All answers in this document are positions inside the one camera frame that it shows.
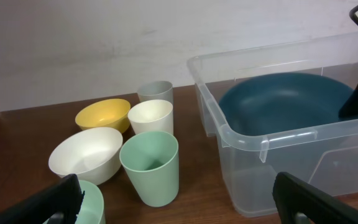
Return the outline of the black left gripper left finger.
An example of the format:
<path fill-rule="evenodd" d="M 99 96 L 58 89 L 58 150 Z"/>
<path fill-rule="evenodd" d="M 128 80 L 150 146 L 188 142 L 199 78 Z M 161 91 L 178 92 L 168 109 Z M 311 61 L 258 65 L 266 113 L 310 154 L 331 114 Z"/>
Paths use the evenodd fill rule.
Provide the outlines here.
<path fill-rule="evenodd" d="M 75 223 L 85 192 L 77 175 L 69 174 L 29 198 L 0 213 L 4 223 Z"/>

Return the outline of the blue plastic plate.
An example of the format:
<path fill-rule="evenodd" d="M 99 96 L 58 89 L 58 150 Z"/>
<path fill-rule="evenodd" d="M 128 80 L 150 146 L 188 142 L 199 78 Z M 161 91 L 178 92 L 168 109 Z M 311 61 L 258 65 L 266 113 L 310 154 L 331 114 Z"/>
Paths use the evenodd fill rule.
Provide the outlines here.
<path fill-rule="evenodd" d="M 340 122 L 351 87 L 321 75 L 274 73 L 228 90 L 219 106 L 232 130 L 260 136 Z"/>

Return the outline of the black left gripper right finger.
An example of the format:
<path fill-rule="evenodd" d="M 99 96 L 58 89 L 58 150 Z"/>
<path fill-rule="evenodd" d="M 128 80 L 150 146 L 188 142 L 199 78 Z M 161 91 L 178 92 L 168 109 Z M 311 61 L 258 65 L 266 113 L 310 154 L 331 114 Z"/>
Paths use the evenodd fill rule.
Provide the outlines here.
<path fill-rule="evenodd" d="M 287 172 L 277 174 L 272 195 L 282 223 L 358 223 L 358 210 Z"/>

